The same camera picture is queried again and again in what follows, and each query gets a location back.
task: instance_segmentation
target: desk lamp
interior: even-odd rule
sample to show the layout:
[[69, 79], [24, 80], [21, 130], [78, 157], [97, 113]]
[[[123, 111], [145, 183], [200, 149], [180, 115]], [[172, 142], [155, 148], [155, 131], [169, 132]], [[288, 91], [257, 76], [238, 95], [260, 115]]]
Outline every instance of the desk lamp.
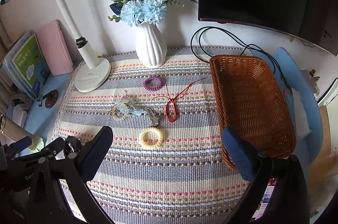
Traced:
[[[9, 1], [10, 0], [0, 0], [0, 4], [3, 5]], [[56, 0], [56, 2], [76, 40], [77, 49], [86, 63], [80, 67], [75, 76], [75, 87], [80, 92], [92, 91], [102, 85], [107, 79], [110, 73], [110, 63], [105, 58], [98, 58], [91, 45], [81, 35], [65, 0]]]

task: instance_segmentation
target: smartphone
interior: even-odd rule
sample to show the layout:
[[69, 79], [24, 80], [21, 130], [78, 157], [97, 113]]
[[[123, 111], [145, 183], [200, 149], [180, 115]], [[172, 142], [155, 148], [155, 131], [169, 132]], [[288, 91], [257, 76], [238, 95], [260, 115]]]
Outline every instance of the smartphone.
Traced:
[[268, 185], [266, 187], [266, 190], [265, 190], [263, 197], [261, 199], [261, 202], [259, 202], [258, 208], [255, 211], [255, 213], [253, 214], [251, 221], [258, 219], [263, 215], [266, 207], [268, 206], [270, 198], [273, 194], [274, 187], [276, 185], [277, 185], [277, 178], [270, 178]]

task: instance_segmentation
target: white ribbed vase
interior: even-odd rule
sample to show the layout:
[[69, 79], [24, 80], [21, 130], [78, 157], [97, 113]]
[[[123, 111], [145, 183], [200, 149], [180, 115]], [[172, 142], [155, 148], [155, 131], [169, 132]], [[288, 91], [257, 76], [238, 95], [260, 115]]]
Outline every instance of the white ribbed vase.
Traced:
[[148, 68], [157, 68], [163, 65], [168, 49], [157, 26], [144, 23], [136, 28], [136, 54], [143, 65]]

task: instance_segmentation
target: blue flower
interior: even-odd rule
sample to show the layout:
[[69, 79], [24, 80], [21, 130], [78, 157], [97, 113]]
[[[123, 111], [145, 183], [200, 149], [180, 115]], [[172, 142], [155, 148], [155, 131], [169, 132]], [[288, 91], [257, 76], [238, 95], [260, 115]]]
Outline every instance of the blue flower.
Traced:
[[144, 15], [142, 13], [143, 2], [139, 0], [128, 1], [121, 9], [121, 21], [130, 26], [139, 26], [143, 22]]
[[144, 22], [157, 24], [164, 20], [167, 5], [161, 0], [144, 0], [142, 6]]

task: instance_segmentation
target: brown wicker basket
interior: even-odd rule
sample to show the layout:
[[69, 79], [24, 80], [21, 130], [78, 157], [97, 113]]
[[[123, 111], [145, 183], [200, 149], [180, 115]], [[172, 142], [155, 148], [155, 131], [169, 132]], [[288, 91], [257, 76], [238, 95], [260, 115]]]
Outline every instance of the brown wicker basket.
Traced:
[[[240, 138], [272, 158], [290, 155], [296, 137], [287, 106], [267, 64], [260, 58], [217, 55], [210, 59], [221, 133], [233, 127]], [[222, 145], [222, 158], [236, 170]]]

